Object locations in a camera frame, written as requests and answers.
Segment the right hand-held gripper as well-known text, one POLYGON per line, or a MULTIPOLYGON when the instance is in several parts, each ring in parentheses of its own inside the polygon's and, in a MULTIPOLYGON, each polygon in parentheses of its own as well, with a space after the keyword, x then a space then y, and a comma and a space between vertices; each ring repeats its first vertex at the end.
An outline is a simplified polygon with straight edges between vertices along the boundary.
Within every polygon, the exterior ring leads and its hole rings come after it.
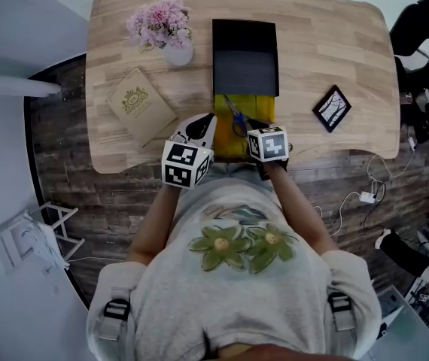
POLYGON ((269 180, 269 175, 263 167, 265 162, 278 163, 284 170, 287 170, 290 144, 285 127, 245 118, 245 129, 248 153, 255 161, 262 181, 269 180))

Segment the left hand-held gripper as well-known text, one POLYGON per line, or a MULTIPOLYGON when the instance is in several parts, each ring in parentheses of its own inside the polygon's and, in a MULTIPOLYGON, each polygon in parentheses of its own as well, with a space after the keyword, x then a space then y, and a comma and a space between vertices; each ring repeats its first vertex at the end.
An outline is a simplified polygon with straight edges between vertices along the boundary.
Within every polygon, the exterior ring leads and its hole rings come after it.
POLYGON ((164 184, 193 189, 205 177, 214 158, 212 145, 217 122, 214 113, 205 113, 179 123, 163 150, 161 173, 164 184))

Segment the blue-handled scissors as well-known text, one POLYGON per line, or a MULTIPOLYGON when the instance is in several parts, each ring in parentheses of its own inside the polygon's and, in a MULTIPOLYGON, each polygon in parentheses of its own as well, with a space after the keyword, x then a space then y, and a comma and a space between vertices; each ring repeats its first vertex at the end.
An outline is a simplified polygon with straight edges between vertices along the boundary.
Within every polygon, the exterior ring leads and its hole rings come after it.
POLYGON ((244 115, 232 103, 232 101, 228 98, 227 95, 224 95, 224 99, 233 114, 233 123, 232 123, 233 133, 240 138, 246 137, 248 134, 248 128, 247 128, 246 122, 250 120, 250 117, 244 115))

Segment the black box with yellow lining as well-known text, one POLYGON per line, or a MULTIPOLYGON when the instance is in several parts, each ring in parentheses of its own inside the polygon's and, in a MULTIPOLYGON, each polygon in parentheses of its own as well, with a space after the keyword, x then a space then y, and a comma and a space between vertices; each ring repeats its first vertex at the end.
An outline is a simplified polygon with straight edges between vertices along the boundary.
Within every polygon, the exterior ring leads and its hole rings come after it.
POLYGON ((213 19, 212 69, 213 112, 218 117, 214 157, 220 162, 247 160, 246 131, 236 124, 231 107, 256 126, 275 122, 279 96, 275 24, 213 19))

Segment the person's right forearm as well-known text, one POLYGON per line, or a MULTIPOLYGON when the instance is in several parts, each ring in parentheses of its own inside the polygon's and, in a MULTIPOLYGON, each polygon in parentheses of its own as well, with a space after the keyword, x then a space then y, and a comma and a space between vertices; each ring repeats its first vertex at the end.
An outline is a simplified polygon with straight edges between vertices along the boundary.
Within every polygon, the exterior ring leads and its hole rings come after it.
POLYGON ((327 251, 337 250, 323 220, 288 173, 278 163, 265 162, 263 167, 272 181, 285 219, 292 230, 320 256, 327 251))

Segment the person's left forearm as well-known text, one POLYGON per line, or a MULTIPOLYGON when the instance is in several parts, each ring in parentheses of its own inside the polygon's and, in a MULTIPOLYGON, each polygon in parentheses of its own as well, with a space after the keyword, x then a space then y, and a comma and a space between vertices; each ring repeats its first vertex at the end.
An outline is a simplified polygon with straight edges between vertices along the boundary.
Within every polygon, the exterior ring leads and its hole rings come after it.
POLYGON ((149 263, 161 252, 168 241, 178 205, 181 188, 163 184, 140 227, 134 234, 127 262, 149 263))

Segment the grey trousers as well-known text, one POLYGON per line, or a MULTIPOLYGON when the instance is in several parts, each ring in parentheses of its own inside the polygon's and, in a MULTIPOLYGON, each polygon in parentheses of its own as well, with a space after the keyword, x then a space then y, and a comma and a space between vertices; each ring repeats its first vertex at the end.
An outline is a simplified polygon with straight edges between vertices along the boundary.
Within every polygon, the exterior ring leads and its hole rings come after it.
POLYGON ((206 184, 210 181, 223 180, 228 178, 247 181, 252 185, 263 187, 269 191, 273 190, 271 181, 262 180, 257 166, 247 162, 212 163, 207 174, 203 177, 200 183, 206 184))

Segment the tan hardcover book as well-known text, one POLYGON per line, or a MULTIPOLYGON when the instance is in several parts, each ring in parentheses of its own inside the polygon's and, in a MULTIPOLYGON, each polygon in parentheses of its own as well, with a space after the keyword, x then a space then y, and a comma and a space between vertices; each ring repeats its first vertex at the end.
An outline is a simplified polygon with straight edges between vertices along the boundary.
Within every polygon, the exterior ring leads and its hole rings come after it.
POLYGON ((137 149, 143 148, 178 118, 139 68, 108 94, 106 102, 127 128, 137 149))

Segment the pink flower bouquet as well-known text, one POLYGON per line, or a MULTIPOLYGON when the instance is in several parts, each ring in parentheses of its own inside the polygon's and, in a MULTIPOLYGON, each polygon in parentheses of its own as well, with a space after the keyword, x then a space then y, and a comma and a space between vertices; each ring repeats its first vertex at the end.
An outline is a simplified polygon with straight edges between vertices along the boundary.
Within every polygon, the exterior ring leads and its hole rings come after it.
POLYGON ((138 8, 126 21, 126 29, 142 50, 185 49, 192 43, 189 13, 183 0, 158 0, 138 8))

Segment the grey flower print shirt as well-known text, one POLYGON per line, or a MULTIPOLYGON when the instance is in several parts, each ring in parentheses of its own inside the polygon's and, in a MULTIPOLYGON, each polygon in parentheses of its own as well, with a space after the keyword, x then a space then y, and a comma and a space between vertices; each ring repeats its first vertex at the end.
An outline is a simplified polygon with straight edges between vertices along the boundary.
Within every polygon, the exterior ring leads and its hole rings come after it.
POLYGON ((98 361, 200 361, 207 345, 274 344, 359 358, 379 334, 382 312, 366 262, 318 255, 263 187, 228 178, 185 193, 172 237, 149 265, 119 262, 99 273, 87 317, 98 361), (332 292, 351 299, 333 314, 332 292), (112 299, 127 321, 103 316, 112 299))

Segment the white slanted beam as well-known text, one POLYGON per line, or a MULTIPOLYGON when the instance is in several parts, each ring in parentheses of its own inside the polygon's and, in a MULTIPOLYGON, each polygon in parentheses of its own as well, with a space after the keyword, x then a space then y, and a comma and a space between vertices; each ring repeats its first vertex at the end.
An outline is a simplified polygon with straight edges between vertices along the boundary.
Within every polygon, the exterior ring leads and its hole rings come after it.
POLYGON ((39 80, 0 75, 0 96, 47 97, 61 92, 61 86, 39 80))

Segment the white step stool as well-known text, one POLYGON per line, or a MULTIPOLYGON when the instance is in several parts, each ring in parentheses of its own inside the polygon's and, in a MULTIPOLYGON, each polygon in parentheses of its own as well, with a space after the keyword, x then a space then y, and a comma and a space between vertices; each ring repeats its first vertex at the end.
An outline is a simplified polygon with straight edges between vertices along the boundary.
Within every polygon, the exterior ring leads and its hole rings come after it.
POLYGON ((78 212, 47 202, 33 211, 24 211, 0 225, 0 266, 9 275, 32 254, 53 267, 66 270, 69 260, 85 240, 68 236, 65 222, 78 212))

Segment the black picture frame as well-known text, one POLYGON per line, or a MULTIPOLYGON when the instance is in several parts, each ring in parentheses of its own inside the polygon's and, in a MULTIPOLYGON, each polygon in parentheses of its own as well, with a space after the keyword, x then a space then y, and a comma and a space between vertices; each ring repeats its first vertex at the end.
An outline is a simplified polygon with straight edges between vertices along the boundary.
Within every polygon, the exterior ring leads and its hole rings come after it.
POLYGON ((324 128, 331 133, 350 110, 351 104, 348 99, 337 85, 333 85, 320 102, 314 106, 312 112, 324 128))

